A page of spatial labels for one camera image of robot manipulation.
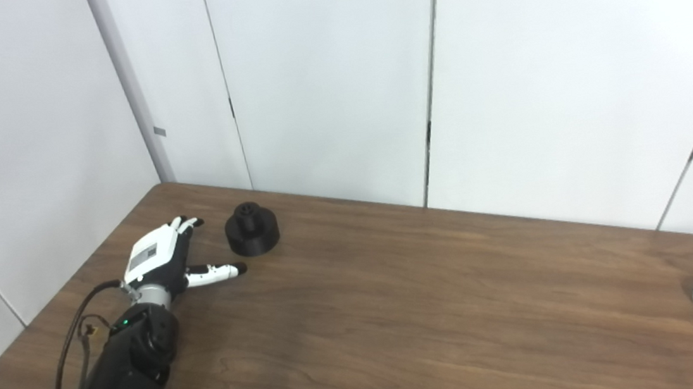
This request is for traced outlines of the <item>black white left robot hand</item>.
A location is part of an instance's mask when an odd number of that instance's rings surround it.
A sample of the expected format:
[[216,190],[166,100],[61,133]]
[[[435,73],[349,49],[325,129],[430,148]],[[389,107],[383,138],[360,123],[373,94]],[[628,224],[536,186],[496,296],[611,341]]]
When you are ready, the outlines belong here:
[[123,290],[133,304],[165,305],[190,288],[199,288],[244,275],[248,266],[188,265],[192,235],[201,218],[177,216],[140,238],[132,247],[123,276]]

